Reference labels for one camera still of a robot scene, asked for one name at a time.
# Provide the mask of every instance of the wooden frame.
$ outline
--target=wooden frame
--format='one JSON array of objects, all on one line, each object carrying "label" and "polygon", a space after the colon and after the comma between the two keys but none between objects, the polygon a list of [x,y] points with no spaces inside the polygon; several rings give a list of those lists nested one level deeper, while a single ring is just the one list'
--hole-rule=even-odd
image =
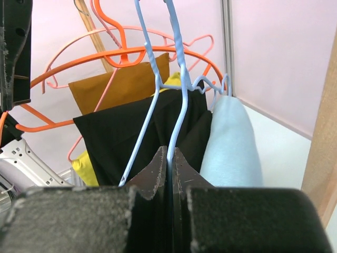
[{"label": "wooden frame", "polygon": [[316,206],[326,228],[337,204],[337,31],[302,190]]},{"label": "wooden frame", "polygon": [[[91,19],[90,17],[90,14],[89,14],[89,10],[84,2],[84,0],[75,0],[75,3],[77,5],[77,7],[84,13],[87,13],[89,16],[81,13],[80,11],[78,11],[78,13],[80,14],[81,18],[82,18],[82,21],[87,29],[88,32],[92,31],[95,29],[95,26],[93,24],[93,20]],[[97,52],[103,52],[103,51],[106,51],[105,50],[105,47],[103,45],[103,42],[101,40],[101,37],[99,36],[98,33],[96,34],[92,34],[90,35],[90,38],[92,40],[92,42],[94,43],[94,46],[97,50]],[[102,64],[106,70],[106,72],[111,72],[114,70],[114,68],[104,59],[101,59],[102,61]]]}]

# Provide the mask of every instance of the blue hanger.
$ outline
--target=blue hanger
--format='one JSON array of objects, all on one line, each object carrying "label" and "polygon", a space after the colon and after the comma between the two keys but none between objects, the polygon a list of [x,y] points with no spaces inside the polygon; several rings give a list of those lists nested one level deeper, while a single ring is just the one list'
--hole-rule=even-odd
[{"label": "blue hanger", "polygon": [[206,91],[206,87],[204,89],[201,89],[201,87],[197,86],[200,80],[203,80],[206,84],[208,84],[211,88],[214,89],[214,100],[213,103],[211,105],[211,107],[213,107],[215,101],[216,101],[216,92],[218,91],[220,94],[224,93],[224,87],[225,87],[225,80],[227,80],[227,85],[230,84],[229,77],[228,75],[225,75],[225,77],[223,78],[222,82],[221,82],[221,87],[216,87],[215,85],[212,84],[212,82],[207,79],[205,76],[201,75],[199,77],[196,78],[196,80],[193,82],[191,82],[191,77],[190,74],[187,70],[186,67],[186,61],[185,61],[185,54],[184,54],[184,47],[183,47],[183,40],[182,40],[182,36],[181,36],[181,32],[180,32],[180,27],[179,27],[179,22],[178,22],[178,18],[175,12],[175,8],[174,8],[174,4],[172,2],[172,0],[164,0],[164,2],[167,5],[167,9],[170,13],[170,21],[171,21],[171,26],[173,29],[173,33],[174,33],[174,42],[175,42],[175,48],[176,48],[176,52],[177,52],[177,61],[178,64],[181,68],[181,86],[172,86],[172,85],[166,85],[163,84],[163,81],[161,79],[160,73],[159,73],[159,69],[157,67],[157,63],[155,61],[155,56],[152,50],[152,46],[151,46],[151,41],[150,38],[148,36],[148,32],[146,30],[146,25],[144,22],[144,18],[143,18],[143,14],[141,11],[141,7],[139,4],[139,0],[134,0],[135,1],[135,6],[136,6],[136,10],[137,10],[137,14],[141,23],[141,27],[143,29],[143,34],[145,37],[145,49],[146,52],[148,54],[149,57],[149,61],[150,61],[150,65],[151,68],[153,70],[153,73],[155,75],[155,93],[153,96],[153,100],[151,102],[150,108],[147,112],[145,121],[143,123],[140,135],[138,136],[138,139],[136,141],[135,147],[132,151],[131,157],[128,161],[128,164],[126,166],[126,169],[123,173],[122,179],[119,183],[118,186],[123,186],[126,182],[126,179],[130,173],[131,167],[133,165],[133,162],[136,158],[136,155],[138,153],[138,150],[140,148],[140,145],[142,143],[142,140],[144,138],[145,135],[145,131],[146,128],[150,122],[152,113],[154,111],[155,105],[157,103],[158,97],[159,97],[159,91],[160,88],[168,88],[168,89],[180,89],[182,90],[182,97],[183,97],[183,101],[182,101],[182,109],[180,111],[180,114],[178,116],[177,119],[177,123],[173,129],[172,135],[171,135],[171,139],[170,139],[170,143],[168,145],[168,149],[167,149],[167,166],[168,166],[168,175],[167,175],[167,179],[169,180],[168,185],[170,186],[172,182],[170,182],[172,180],[172,160],[173,160],[173,155],[174,155],[174,148],[176,145],[176,141],[177,141],[177,137],[180,131],[180,128],[182,126],[183,120],[185,118],[186,115],[186,111],[187,111],[187,105],[188,105],[188,94],[187,94],[187,89],[190,91],[194,91],[194,90],[199,90],[201,94],[205,93]]}]

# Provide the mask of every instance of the wooden pole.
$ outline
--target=wooden pole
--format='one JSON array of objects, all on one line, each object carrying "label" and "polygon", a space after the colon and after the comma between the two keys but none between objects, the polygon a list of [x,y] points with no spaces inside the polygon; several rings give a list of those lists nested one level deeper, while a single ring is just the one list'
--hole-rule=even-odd
[{"label": "wooden pole", "polygon": [[337,31],[332,46],[302,190],[327,227],[337,204]]},{"label": "wooden pole", "polygon": [[[84,0],[75,0],[76,1],[76,5],[77,7],[84,13],[87,13],[89,16],[81,13],[80,11],[78,11],[78,13],[80,14],[81,18],[82,18],[82,21],[87,29],[88,32],[94,30],[94,25],[93,25],[93,21],[90,17],[90,14],[89,14],[89,10],[84,2]],[[94,46],[97,50],[97,52],[103,52],[105,51],[105,47],[103,45],[103,42],[101,40],[101,37],[99,36],[98,33],[95,33],[95,34],[92,34],[90,35],[90,38],[92,40],[92,42],[94,43]],[[113,71],[113,67],[104,59],[101,59],[102,61],[102,64],[106,70],[106,72],[111,72]]]}]

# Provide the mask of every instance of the light blue cloth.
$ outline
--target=light blue cloth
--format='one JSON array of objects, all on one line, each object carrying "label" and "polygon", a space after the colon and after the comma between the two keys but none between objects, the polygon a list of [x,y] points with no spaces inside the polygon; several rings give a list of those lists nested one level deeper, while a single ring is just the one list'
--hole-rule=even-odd
[{"label": "light blue cloth", "polygon": [[262,187],[254,130],[243,104],[221,96],[214,106],[200,175],[217,187]]}]

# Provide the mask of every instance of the black fabric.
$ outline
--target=black fabric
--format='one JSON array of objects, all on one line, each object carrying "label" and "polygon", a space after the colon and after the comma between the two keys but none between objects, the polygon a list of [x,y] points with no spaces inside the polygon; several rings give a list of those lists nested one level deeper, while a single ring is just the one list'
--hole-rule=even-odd
[{"label": "black fabric", "polygon": [[[199,172],[210,136],[212,113],[207,110],[205,94],[199,91],[188,91],[188,94],[189,104],[176,146]],[[74,118],[100,185],[118,185],[152,99]],[[181,91],[160,93],[128,180],[149,164],[160,146],[168,146],[181,106]]]}]

